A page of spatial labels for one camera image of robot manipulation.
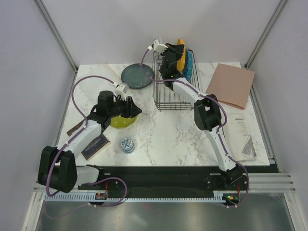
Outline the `orange polka dot plate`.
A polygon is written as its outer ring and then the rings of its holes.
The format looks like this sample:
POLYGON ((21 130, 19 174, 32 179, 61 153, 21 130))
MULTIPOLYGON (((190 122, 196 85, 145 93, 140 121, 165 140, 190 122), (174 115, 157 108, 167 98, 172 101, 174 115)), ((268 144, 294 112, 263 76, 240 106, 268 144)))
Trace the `orange polka dot plate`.
POLYGON ((185 41, 184 39, 180 38, 178 39, 178 42, 177 42, 178 45, 183 45, 183 53, 182 53, 182 56, 181 58, 178 60, 177 62, 177 69, 180 73, 183 72, 184 70, 184 67, 185 67, 185 61, 186 61, 186 45, 185 45, 185 41))

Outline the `green polka dot plate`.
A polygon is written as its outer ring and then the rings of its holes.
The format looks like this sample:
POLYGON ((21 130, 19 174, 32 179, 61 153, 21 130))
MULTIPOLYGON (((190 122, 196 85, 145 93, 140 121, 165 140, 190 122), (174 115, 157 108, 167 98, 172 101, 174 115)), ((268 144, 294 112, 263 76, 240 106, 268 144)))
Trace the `green polka dot plate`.
POLYGON ((137 116, 133 118, 124 118, 122 116, 116 116, 111 119, 111 124, 110 126, 114 128, 126 128, 133 124, 135 120, 137 119, 137 116))

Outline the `blue polka dot plate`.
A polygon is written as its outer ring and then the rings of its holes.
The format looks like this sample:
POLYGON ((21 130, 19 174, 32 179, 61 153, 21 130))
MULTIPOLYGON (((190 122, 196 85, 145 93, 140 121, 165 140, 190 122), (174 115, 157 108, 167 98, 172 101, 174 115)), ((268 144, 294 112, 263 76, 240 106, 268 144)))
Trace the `blue polka dot plate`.
POLYGON ((193 53, 191 51, 186 51, 185 53, 185 65, 184 70, 182 72, 183 76, 186 78, 188 82, 191 81, 192 71, 193 71, 193 53))

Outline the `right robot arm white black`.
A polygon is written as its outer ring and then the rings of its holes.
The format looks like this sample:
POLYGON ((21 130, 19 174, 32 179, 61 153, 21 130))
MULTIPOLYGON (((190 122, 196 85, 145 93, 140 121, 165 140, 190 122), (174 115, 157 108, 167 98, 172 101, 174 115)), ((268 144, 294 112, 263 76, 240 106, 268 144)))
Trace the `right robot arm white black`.
POLYGON ((239 163, 230 154, 221 131, 227 123, 226 112, 214 94, 206 95, 199 91, 177 69, 177 61, 184 54, 183 44, 167 43, 160 45, 155 51, 162 56, 159 69, 162 81, 166 87, 193 105, 195 124, 206 134, 215 152, 219 169, 226 173, 220 177, 221 186, 228 190, 232 189, 237 185, 238 179, 231 172, 239 167, 239 163))

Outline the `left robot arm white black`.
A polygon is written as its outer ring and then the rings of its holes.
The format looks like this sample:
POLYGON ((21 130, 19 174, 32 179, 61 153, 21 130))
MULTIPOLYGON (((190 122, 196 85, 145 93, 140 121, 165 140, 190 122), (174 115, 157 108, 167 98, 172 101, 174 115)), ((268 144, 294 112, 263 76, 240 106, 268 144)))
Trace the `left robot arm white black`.
POLYGON ((70 192, 75 185, 90 184, 95 189, 105 185, 105 176, 98 167, 76 166, 76 158, 95 138, 99 137, 117 116, 133 118, 142 110, 133 98, 115 97, 111 91, 101 91, 97 104, 69 139, 55 147, 46 146, 41 153, 38 183, 46 189, 70 192))

